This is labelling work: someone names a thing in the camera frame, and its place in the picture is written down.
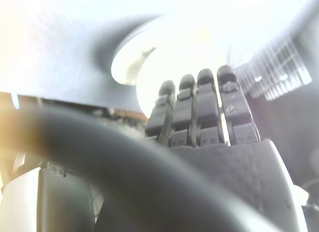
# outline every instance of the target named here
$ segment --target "black cable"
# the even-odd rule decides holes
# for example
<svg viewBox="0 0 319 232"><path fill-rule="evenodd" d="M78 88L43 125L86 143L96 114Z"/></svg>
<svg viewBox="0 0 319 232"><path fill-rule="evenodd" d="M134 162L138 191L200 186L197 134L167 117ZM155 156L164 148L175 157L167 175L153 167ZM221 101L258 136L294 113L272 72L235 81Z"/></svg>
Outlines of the black cable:
<svg viewBox="0 0 319 232"><path fill-rule="evenodd" d="M168 151L74 111L0 108L0 146L81 172L147 231L278 231Z"/></svg>

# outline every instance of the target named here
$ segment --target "robotic hand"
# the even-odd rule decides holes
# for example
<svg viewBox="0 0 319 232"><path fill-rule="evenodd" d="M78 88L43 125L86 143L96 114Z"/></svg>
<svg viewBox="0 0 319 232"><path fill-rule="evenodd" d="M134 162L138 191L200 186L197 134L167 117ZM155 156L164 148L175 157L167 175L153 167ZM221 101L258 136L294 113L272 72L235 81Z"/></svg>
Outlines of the robotic hand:
<svg viewBox="0 0 319 232"><path fill-rule="evenodd" d="M146 126L148 139L161 146L67 110L1 108L2 148L61 167L36 168L6 185L0 230L307 231L287 169L274 144L260 141L236 76L227 66L217 75L219 87L208 69L197 83L186 75L176 102L174 84L163 84ZM30 173L35 179L23 179ZM106 195L96 224L92 200L72 174Z"/></svg>

